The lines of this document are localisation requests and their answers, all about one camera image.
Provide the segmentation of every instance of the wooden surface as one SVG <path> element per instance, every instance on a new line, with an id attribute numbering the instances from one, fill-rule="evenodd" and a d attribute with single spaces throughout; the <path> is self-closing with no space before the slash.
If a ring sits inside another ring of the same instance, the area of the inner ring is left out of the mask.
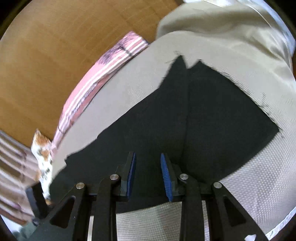
<path id="1" fill-rule="evenodd" d="M 31 146 L 52 139 L 67 97 L 127 32 L 155 39 L 175 0 L 32 0 L 0 40 L 0 128 Z"/>

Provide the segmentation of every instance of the striped fabric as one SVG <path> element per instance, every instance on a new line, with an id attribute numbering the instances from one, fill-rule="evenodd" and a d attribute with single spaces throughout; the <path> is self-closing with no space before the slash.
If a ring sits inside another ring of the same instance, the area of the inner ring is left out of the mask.
<path id="1" fill-rule="evenodd" d="M 66 132 L 79 118 L 103 85 L 128 60 L 147 46 L 148 43 L 141 36 L 134 32 L 129 32 L 91 67 L 72 91 L 64 105 L 59 125 L 52 141 L 52 154 L 58 148 Z"/>

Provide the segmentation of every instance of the black fabric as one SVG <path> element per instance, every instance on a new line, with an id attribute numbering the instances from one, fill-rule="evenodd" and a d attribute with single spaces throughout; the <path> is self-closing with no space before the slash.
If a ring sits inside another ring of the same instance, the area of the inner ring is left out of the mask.
<path id="1" fill-rule="evenodd" d="M 160 87 L 143 99 L 83 150 L 70 155 L 50 186 L 58 202 L 76 183 L 99 183 L 137 154 L 128 212 L 167 202 L 160 154 L 168 153 L 202 182 L 229 175 L 256 155 L 278 127 L 229 79 L 198 62 L 187 70 L 182 57 L 172 64 Z"/>

